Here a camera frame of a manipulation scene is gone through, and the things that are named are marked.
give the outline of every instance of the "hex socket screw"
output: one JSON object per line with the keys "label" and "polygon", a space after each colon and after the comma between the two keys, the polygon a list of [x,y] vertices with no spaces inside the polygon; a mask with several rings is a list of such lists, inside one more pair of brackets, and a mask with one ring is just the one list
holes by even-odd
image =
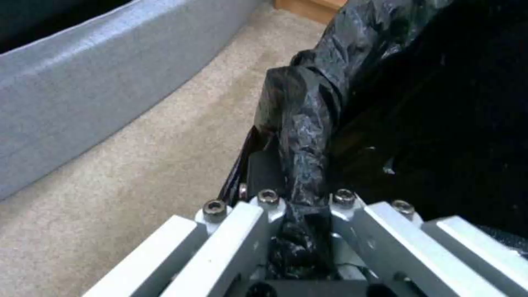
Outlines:
{"label": "hex socket screw", "polygon": [[248,200],[248,185],[245,182],[238,186],[238,198],[240,201]]}
{"label": "hex socket screw", "polygon": [[343,208],[352,208],[356,199],[357,194],[349,189],[339,189],[332,196],[332,202]]}
{"label": "hex socket screw", "polygon": [[279,205],[279,195],[271,189],[264,189],[257,194],[259,205],[262,207],[277,207]]}
{"label": "hex socket screw", "polygon": [[397,212],[401,213],[404,217],[406,217],[408,220],[412,221],[412,217],[416,212],[412,204],[403,200],[395,200],[391,203],[391,206]]}
{"label": "hex socket screw", "polygon": [[203,217],[206,221],[219,223],[227,216],[227,207],[222,200],[210,200],[202,207]]}

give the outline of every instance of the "black plastic bag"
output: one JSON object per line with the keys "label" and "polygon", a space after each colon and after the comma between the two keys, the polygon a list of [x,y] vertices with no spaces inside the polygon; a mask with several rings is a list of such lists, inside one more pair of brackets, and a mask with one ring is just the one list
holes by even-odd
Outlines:
{"label": "black plastic bag", "polygon": [[[340,187],[527,236],[526,5],[450,2],[349,1],[314,49],[268,71],[255,143],[279,136],[289,202],[269,278],[337,277],[327,197]],[[247,144],[241,156],[259,149]]]}

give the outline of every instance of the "beige carpet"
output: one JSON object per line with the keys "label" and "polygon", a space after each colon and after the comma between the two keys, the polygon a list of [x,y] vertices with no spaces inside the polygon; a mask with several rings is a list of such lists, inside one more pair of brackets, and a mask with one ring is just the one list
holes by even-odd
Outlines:
{"label": "beige carpet", "polygon": [[324,26],[263,4],[198,75],[98,146],[0,202],[0,296],[77,296],[170,215],[218,194],[266,69]]}

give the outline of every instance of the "wooden furniture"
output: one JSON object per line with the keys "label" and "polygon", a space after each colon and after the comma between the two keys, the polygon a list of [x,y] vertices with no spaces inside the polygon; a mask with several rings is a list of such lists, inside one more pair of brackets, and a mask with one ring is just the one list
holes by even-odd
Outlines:
{"label": "wooden furniture", "polygon": [[346,0],[275,0],[275,8],[327,24]]}

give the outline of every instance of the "garbage bag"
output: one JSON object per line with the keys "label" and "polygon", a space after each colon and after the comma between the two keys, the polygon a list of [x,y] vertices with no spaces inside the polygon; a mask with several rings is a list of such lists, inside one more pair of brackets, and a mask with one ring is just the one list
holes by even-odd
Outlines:
{"label": "garbage bag", "polygon": [[338,278],[328,193],[342,187],[528,236],[526,12],[522,0],[350,0],[314,49],[268,70],[254,125],[279,137],[288,201],[269,278]]}

